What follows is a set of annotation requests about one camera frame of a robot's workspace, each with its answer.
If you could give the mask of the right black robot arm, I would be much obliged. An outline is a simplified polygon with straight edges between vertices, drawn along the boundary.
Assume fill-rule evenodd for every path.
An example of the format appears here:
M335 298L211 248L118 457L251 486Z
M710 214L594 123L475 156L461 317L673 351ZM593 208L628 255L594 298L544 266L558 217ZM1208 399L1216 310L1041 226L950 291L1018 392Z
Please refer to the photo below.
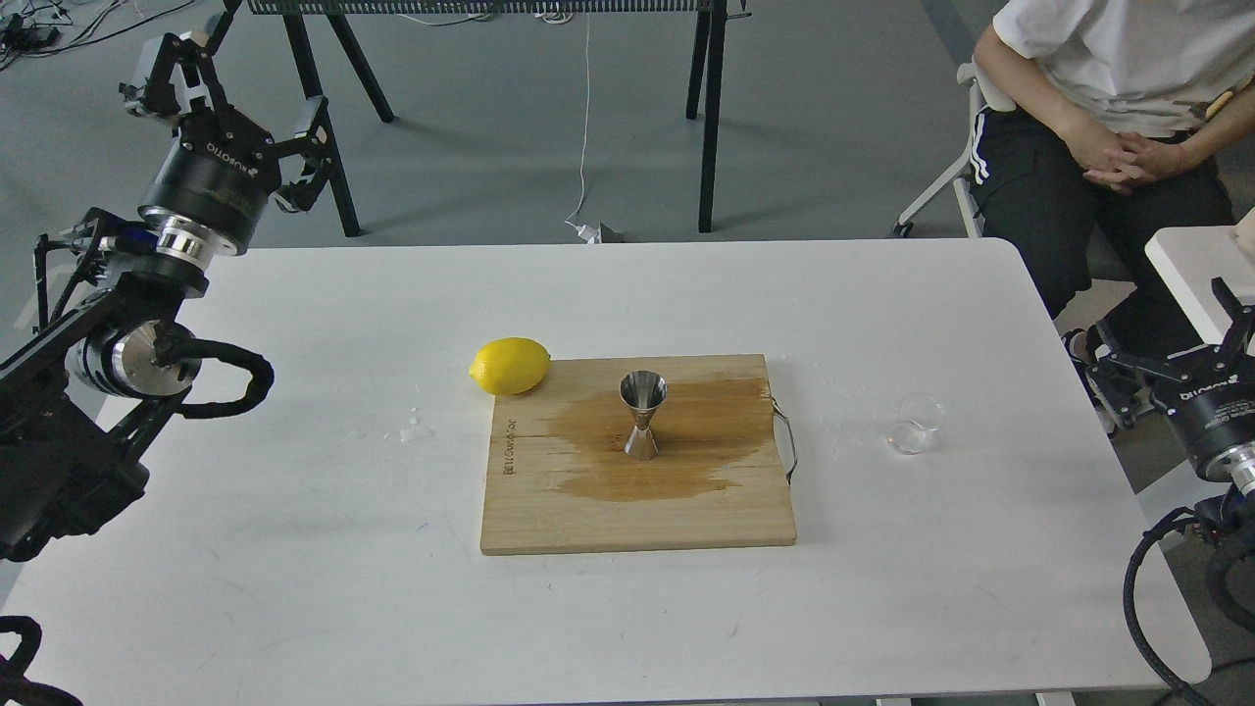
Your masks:
M1118 429L1135 426L1143 413L1161 413L1188 468L1224 493L1178 507L1145 530L1124 571L1122 607L1130 638L1171 696L1188 705L1211 701L1171 670L1151 646L1135 608L1135 586L1150 549L1171 533L1196 533L1212 554L1202 581L1210 602L1232 624L1254 630L1252 609L1230 589L1232 568L1254 551L1254 377L1252 305L1242 303L1224 278L1211 281L1212 295L1230 325L1219 344L1202 344L1170 357L1135 356L1118 347L1107 324L1098 331L1109 354L1086 367L1092 394Z

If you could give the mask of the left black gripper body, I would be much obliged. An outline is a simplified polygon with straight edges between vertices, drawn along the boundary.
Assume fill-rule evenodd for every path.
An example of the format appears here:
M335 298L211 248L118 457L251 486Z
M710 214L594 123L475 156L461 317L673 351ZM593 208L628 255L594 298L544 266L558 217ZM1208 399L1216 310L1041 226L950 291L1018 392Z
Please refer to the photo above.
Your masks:
M245 122L182 118L174 144L138 213L157 232L156 251L206 268L216 255L247 253L279 161L269 132Z

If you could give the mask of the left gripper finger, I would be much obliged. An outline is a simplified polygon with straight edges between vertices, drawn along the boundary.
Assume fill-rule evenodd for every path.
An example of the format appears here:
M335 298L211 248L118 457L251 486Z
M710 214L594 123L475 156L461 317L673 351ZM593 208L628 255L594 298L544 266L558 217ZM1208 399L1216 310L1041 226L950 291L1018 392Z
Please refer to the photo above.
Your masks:
M307 98L294 135L265 143L260 150L261 166L269 171L264 186L285 213L309 213L333 176L328 103L325 95ZM282 182L279 161L294 155L302 161L300 174L296 181Z
M125 112L159 120L179 138L235 138L236 109L228 104L215 68L225 34L223 28L215 28L210 33L166 33L147 41L134 76L120 84Z

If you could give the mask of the person's left hand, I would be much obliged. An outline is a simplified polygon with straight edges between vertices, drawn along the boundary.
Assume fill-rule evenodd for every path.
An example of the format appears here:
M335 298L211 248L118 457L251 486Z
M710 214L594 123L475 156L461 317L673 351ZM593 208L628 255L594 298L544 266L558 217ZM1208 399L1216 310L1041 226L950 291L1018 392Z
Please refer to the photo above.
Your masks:
M1117 137L1122 149L1130 153L1124 158L1130 166L1121 167L1121 173L1140 184L1183 176L1209 158L1191 138L1167 143L1135 132L1121 132Z

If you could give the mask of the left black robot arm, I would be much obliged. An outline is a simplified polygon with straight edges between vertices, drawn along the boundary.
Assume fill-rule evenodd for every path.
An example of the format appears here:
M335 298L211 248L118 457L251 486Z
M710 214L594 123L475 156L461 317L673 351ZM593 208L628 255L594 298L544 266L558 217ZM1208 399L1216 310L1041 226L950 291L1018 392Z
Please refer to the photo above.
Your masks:
M143 455L173 419L228 419L269 398L261 354L176 321L212 260L245 255L270 202L311 209L339 167L328 102L276 139L226 98L215 68L231 15L148 41L125 108L172 145L133 218L93 207L31 251L31 340L3 362L3 562L92 535L144 495Z

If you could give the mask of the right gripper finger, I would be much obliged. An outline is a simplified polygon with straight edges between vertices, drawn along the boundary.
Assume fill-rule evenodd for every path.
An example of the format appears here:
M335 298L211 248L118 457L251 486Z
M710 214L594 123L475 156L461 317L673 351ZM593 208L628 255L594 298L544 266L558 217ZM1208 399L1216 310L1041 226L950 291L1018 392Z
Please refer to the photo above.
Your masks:
M1167 389L1167 359L1130 352L1107 319L1094 326L1094 339L1101 344L1083 366L1083 381L1107 436L1133 429L1152 413L1166 413L1157 393Z
M1254 310L1251 305L1242 303L1232 293L1232 290L1222 277L1211 278L1211 290L1215 298L1224 307L1224 312L1230 317L1227 334L1225 334L1219 347L1214 350L1214 354L1219 359L1242 359L1247 354L1252 336Z

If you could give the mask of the person's right hand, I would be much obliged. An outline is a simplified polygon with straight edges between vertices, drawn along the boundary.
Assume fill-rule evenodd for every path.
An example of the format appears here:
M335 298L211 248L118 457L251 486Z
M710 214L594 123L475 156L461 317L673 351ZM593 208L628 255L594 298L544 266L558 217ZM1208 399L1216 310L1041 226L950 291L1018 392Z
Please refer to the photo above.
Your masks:
M1138 158L1151 147L1143 135L1112 132L1096 120L1081 120L1062 125L1059 137L1076 164L1081 166L1081 176L1086 181L1107 186L1118 193L1127 193L1136 186L1150 182L1150 173L1138 164Z

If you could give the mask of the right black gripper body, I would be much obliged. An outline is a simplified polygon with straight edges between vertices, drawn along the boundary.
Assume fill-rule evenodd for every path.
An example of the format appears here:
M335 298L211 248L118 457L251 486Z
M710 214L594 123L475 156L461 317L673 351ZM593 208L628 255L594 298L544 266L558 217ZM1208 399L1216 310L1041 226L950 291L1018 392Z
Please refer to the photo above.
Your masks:
M1163 413L1199 478L1254 487L1252 357L1201 347L1170 359L1168 375L1150 384L1152 406Z

